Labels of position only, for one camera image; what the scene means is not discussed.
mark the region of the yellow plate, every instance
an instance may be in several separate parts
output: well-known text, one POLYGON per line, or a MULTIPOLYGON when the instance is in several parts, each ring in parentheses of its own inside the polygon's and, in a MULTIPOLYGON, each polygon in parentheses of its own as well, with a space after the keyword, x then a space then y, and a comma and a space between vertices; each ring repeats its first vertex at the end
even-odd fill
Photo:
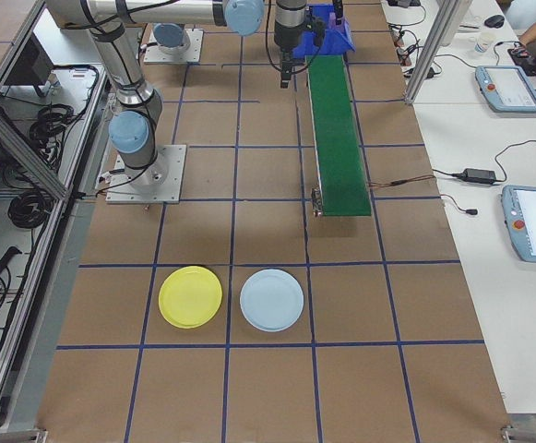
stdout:
POLYGON ((206 268, 188 266, 170 275, 159 292, 159 310, 177 328, 191 329, 208 323, 217 313, 222 288, 206 268))

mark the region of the cup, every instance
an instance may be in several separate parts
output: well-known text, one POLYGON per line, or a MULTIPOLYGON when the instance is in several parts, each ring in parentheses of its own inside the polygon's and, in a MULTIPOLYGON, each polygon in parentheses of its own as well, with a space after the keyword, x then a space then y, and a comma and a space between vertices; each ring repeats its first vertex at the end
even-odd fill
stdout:
POLYGON ((484 54, 491 47, 495 41, 495 34, 492 32, 481 32, 477 38, 477 42, 474 45, 474 50, 476 53, 484 54))

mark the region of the plate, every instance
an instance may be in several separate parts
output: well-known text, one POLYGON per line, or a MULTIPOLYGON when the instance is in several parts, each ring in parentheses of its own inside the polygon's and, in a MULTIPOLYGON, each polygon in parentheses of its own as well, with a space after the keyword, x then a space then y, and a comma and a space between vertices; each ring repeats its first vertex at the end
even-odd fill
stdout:
POLYGON ((256 272, 241 290, 241 310, 245 319, 265 332, 289 328, 301 316, 303 307, 303 288, 283 270, 256 272))
POLYGON ((208 323, 222 301, 220 281, 199 266, 181 268, 170 275, 159 292, 159 310, 177 328, 191 329, 208 323))

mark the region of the robotic arm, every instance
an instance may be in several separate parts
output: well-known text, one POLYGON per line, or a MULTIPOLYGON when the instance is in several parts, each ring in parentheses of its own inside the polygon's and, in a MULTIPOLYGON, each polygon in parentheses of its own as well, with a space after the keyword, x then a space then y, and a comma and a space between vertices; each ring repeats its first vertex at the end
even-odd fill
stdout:
MULTIPOLYGON (((89 30, 123 109, 110 123, 110 138, 125 162, 129 183, 144 193, 167 176, 154 142, 162 98, 144 79, 124 24, 212 24, 246 36, 258 30, 264 15, 263 0, 46 0, 46 4, 66 23, 65 29, 89 30)), ((274 40, 280 48, 283 88, 294 74, 292 50, 313 25, 306 0, 277 0, 274 40)))

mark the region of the white table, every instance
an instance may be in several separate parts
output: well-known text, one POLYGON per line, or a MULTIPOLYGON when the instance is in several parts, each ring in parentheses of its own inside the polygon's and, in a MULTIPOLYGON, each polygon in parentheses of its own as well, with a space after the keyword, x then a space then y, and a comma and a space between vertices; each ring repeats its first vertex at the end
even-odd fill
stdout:
MULTIPOLYGON (((422 0, 427 20, 408 27, 419 38, 429 32, 437 5, 422 0)), ((422 17, 420 8, 389 7, 387 20, 409 23, 422 17)), ((472 11, 482 20, 500 14, 494 0, 475 0, 472 11)), ((506 25, 492 30, 496 40, 515 40, 506 25)), ((468 63, 494 65, 493 50, 471 56, 477 33, 457 34, 439 54, 454 54, 468 63)), ((500 65, 511 65, 503 44, 500 65)), ((465 167, 495 170, 494 155, 511 143, 536 139, 536 115, 496 114, 490 110, 474 80, 474 71, 451 57, 436 59, 443 74, 426 80, 415 101, 415 112, 434 168, 460 172, 465 167)), ((500 160, 508 183, 536 186, 536 144, 510 149, 500 160)), ((453 196, 463 208, 477 208, 471 217, 446 203, 450 227, 459 251, 499 388, 509 413, 536 413, 536 264, 517 257, 510 245, 499 195, 501 186, 475 186, 439 179, 440 192, 453 196)))

